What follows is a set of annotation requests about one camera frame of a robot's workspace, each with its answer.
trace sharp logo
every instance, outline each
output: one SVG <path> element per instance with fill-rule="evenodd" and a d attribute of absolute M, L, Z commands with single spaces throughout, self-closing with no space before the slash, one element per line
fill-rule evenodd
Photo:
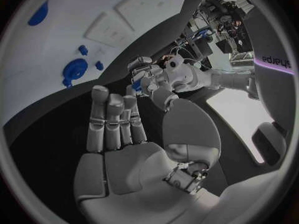
<path fill-rule="evenodd" d="M 273 65 L 283 66 L 285 68 L 291 68 L 290 62 L 288 60 L 282 60 L 279 58 L 274 58 L 272 56 L 263 56 L 263 61 Z"/>

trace humanoid robot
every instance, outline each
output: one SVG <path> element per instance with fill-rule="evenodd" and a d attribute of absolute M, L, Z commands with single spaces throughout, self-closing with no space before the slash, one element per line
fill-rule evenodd
<path fill-rule="evenodd" d="M 149 57 L 128 65 L 127 95 L 92 90 L 88 154 L 77 168 L 74 193 L 92 223 L 198 223 L 218 197 L 202 188 L 218 161 L 221 141 L 216 125 L 196 104 L 175 92 L 227 87 L 257 99 L 254 74 L 202 72 L 180 55 L 162 69 Z M 165 112 L 163 148 L 149 142 L 137 97 L 148 96 Z"/>

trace purple light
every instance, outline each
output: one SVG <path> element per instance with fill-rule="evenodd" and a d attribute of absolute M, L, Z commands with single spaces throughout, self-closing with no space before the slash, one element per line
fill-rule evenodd
<path fill-rule="evenodd" d="M 258 59 L 256 59 L 256 58 L 254 58 L 253 61 L 254 61 L 254 63 L 255 63 L 256 65 L 259 65 L 259 66 L 262 66 L 262 67 L 266 67 L 266 68 L 269 68 L 269 69 L 272 69 L 272 70 L 276 70 L 276 71 L 285 72 L 285 73 L 288 73 L 288 74 L 291 74 L 291 75 L 294 74 L 294 72 L 291 71 L 291 70 L 288 70 L 288 69 L 283 68 L 283 67 L 281 67 L 281 66 L 277 66 L 277 65 L 274 65 L 274 64 L 269 64 L 269 63 L 267 63 L 267 62 L 263 62 L 263 61 L 258 60 Z"/>

